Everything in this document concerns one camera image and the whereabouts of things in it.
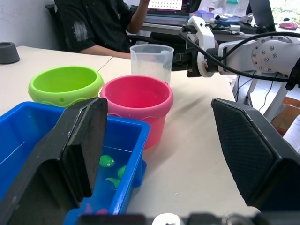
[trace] wire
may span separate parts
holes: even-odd
[[[182,27],[180,32],[179,32],[179,36],[184,39],[186,42],[188,42],[189,44],[191,44],[195,49],[197,49],[201,54],[203,54],[208,60],[214,62],[215,64],[217,64],[218,66],[241,76],[245,76],[245,77],[249,77],[249,78],[254,78],[254,79],[260,79],[260,80],[266,80],[266,81],[278,81],[278,82],[283,82],[283,83],[287,83],[288,79],[284,79],[284,78],[274,78],[274,77],[266,77],[266,76],[257,76],[257,75],[252,75],[252,74],[247,74],[247,73],[243,73],[240,72],[236,69],[233,69],[231,67],[228,67],[227,65],[225,65],[224,63],[220,62],[219,60],[217,60],[215,57],[211,56],[210,54],[208,54],[206,51],[204,51],[202,48],[200,48],[196,43],[194,43],[191,39],[189,39],[188,37],[186,37],[184,35],[184,32],[186,31],[186,27]]]
[[[262,107],[259,109],[259,111],[266,105],[266,102],[267,102],[267,96],[268,96],[268,94],[270,93],[270,91],[271,91],[271,89],[272,89],[273,83],[274,83],[274,81],[272,81],[271,87],[270,87],[269,91],[267,92],[266,96],[264,97],[264,103],[263,103]]]
[[[235,51],[238,47],[242,46],[243,44],[247,43],[248,41],[255,40],[258,38],[264,38],[268,36],[290,36],[294,38],[300,38],[300,34],[292,33],[292,32],[268,32],[263,34],[257,34],[252,37],[249,37],[241,42],[239,42],[237,45],[235,45],[232,49],[230,49],[221,59],[220,61],[226,59],[233,51]]]
[[[245,84],[247,84],[249,81],[251,81],[251,80],[253,80],[253,78],[251,78],[251,79],[249,79],[248,81],[246,81],[244,84],[242,84],[240,87],[239,87],[239,82],[240,82],[240,76],[238,77],[238,90],[237,90],[237,92],[236,92],[236,94],[235,94],[235,96],[234,96],[234,98],[236,97],[236,96],[238,96],[237,98],[236,98],[236,102],[238,102],[238,100],[239,100],[239,90],[245,85]]]

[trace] green rubber toy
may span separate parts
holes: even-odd
[[[103,167],[112,167],[114,165],[114,159],[111,156],[103,155],[100,157],[99,165]]]
[[[118,177],[121,179],[123,177],[123,174],[125,172],[126,165],[122,166],[120,169],[118,169]]]
[[[114,184],[115,188],[118,188],[119,184],[120,184],[120,180],[119,179],[115,179],[115,178],[106,178],[106,181],[110,181],[111,183]]]

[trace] plastic cup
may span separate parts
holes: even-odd
[[[131,74],[158,78],[170,85],[174,49],[165,45],[130,47]]]
[[[76,102],[99,96],[104,82],[100,74],[88,67],[68,66],[44,71],[29,83],[33,101],[69,107]]]
[[[108,82],[100,97],[107,99],[109,115],[150,124],[145,149],[159,142],[173,105],[172,89],[165,82],[143,75],[123,76]]]

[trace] blue plastic bin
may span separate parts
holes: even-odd
[[[53,128],[64,108],[24,102],[0,117],[0,201],[13,183],[39,140]],[[98,168],[93,195],[84,198],[79,209],[71,210],[64,224],[76,224],[83,213],[107,209],[109,214],[125,213],[133,189],[142,184],[146,170],[143,148],[150,127],[147,123],[108,117],[103,155],[115,160],[113,167]],[[105,179],[118,178],[117,171],[127,165],[120,184]]]

